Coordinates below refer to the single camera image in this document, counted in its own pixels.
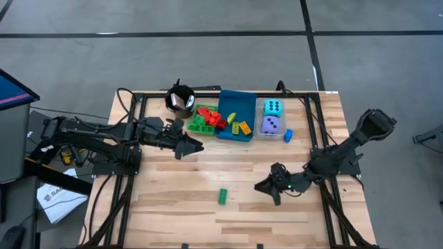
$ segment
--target blue block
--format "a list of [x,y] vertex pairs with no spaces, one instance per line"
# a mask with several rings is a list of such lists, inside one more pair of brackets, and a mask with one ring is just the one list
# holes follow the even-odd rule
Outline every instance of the blue block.
[[291,141],[292,133],[293,133],[293,131],[292,131],[291,129],[287,129],[287,130],[286,130],[286,134],[285,134],[284,137],[283,137],[283,139],[284,139],[285,142],[289,142],[289,141]]
[[263,116],[275,116],[279,118],[282,115],[283,105],[279,100],[266,100],[264,102]]

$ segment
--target foam dice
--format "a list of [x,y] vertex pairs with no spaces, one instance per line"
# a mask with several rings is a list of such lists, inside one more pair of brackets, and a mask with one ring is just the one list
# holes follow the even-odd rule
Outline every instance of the foam dice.
[[263,116],[275,116],[277,118],[282,115],[282,103],[279,100],[266,100],[264,102]]
[[280,120],[274,116],[264,116],[262,123],[262,133],[277,134],[280,128]]

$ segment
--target red lego brick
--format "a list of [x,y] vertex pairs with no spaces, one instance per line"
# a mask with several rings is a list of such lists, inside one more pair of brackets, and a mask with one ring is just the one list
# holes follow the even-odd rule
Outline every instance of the red lego brick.
[[222,116],[220,115],[220,113],[217,113],[217,112],[215,111],[215,112],[213,112],[213,114],[211,115],[209,121],[206,122],[206,124],[207,124],[207,125],[216,126],[217,123],[220,121],[221,118],[222,118]]
[[220,121],[217,123],[216,128],[224,129],[224,127],[226,127],[226,125],[228,125],[228,121],[226,121],[226,120],[220,120]]
[[209,122],[212,113],[209,111],[208,107],[199,107],[197,113],[205,118],[205,122]]
[[208,107],[199,107],[197,109],[197,113],[203,117],[207,114],[209,114],[209,115],[211,114]]

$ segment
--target wooden tabletop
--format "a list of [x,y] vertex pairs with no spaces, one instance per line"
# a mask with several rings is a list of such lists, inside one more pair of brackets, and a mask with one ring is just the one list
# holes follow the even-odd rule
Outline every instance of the wooden tabletop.
[[[130,95],[121,95],[129,106]],[[320,98],[328,132],[337,142],[345,140],[348,132],[340,97],[337,93],[320,92]],[[218,105],[217,98],[196,101]],[[316,185],[298,198],[282,194],[282,205],[278,207],[269,195],[254,190],[254,184],[267,177],[273,163],[282,163],[294,173],[309,160],[311,140],[305,108],[296,98],[286,98],[284,103],[287,127],[294,130],[289,143],[256,139],[236,142],[190,132],[190,136],[204,143],[205,149],[182,160],[175,160],[168,149],[144,146],[132,192],[125,248],[180,248],[182,243],[191,248],[256,248],[257,243],[263,243],[265,248],[328,248]],[[114,98],[109,123],[124,115]],[[174,118],[163,98],[149,99],[145,116]],[[321,145],[317,123],[316,129]],[[105,178],[100,176],[94,181],[85,218],[87,227],[93,200]],[[115,178],[109,180],[99,196],[93,232],[109,213]],[[339,176],[338,186],[348,219],[363,238],[375,243],[361,186],[349,176]],[[225,205],[217,203],[220,188],[228,190]],[[335,215],[333,220],[340,243]],[[118,216],[114,243],[119,223]]]

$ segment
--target green block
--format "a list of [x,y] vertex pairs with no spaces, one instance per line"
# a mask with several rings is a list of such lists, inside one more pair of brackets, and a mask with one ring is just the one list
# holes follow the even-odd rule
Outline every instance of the green block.
[[201,115],[197,114],[197,109],[199,107],[206,107],[209,109],[209,111],[217,111],[217,107],[210,106],[206,104],[196,104],[194,108],[194,115],[192,117],[192,121],[188,123],[188,130],[195,132],[195,133],[201,133],[205,135],[214,135],[215,133],[215,127],[206,125],[205,118],[203,118]]
[[193,122],[188,123],[188,130],[205,135],[213,135],[215,133],[215,127],[210,125],[198,125]]
[[228,190],[227,189],[220,189],[219,193],[219,204],[225,205],[226,204],[226,197],[228,196]]
[[236,115],[237,115],[236,113],[229,114],[229,116],[228,116],[228,125],[233,123]]
[[194,123],[196,125],[206,125],[205,118],[199,114],[195,114]]
[[238,135],[239,128],[240,128],[239,122],[233,122],[233,134],[234,135]]

